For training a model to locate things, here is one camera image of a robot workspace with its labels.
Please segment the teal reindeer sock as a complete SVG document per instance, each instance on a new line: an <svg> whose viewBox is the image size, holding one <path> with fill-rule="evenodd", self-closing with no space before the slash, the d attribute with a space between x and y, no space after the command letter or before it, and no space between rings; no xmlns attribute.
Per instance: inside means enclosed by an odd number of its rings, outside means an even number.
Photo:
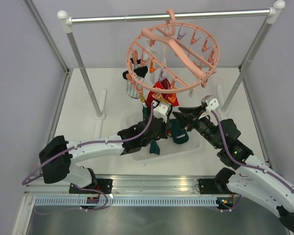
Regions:
<svg viewBox="0 0 294 235"><path fill-rule="evenodd" d="M171 137L173 139L173 142L176 144L184 144L188 142L189 136L186 132L186 130L180 125L178 120L171 119Z"/></svg>

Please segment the green patterned sock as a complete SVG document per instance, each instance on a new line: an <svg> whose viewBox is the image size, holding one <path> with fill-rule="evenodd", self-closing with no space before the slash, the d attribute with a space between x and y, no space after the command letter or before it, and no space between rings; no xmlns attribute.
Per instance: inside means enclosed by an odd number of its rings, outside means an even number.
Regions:
<svg viewBox="0 0 294 235"><path fill-rule="evenodd" d="M146 103L142 103L142 113L143 113L143 121L148 122L150 117L152 116L151 107L148 106Z"/></svg>

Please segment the teal sock front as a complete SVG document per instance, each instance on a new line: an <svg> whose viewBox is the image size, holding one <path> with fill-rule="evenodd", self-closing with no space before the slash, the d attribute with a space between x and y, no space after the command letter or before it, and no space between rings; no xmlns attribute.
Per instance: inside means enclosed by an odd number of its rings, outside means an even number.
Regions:
<svg viewBox="0 0 294 235"><path fill-rule="evenodd" d="M160 155L160 147L159 147L159 145L157 144L156 141L152 141L150 143L149 153L150 154Z"/></svg>

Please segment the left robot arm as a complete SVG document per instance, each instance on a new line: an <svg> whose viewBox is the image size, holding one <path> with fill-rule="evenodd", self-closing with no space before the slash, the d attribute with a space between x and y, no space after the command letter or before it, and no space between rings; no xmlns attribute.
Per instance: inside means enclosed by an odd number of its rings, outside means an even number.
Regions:
<svg viewBox="0 0 294 235"><path fill-rule="evenodd" d="M98 186L94 173L89 168L77 166L77 163L139 152L153 141L167 139L168 129L168 118L151 117L106 138L81 142L57 136L39 153L44 183L67 181L78 185L86 193L93 193Z"/></svg>

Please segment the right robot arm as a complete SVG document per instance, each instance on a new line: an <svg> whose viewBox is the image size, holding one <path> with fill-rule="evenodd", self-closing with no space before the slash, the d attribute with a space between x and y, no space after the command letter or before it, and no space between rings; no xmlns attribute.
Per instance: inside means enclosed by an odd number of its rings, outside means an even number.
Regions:
<svg viewBox="0 0 294 235"><path fill-rule="evenodd" d="M187 131L196 130L215 149L225 168L215 176L219 193L239 194L266 208L294 233L294 185L273 171L239 141L240 131L232 119L217 120L215 125L203 105L180 107L173 115Z"/></svg>

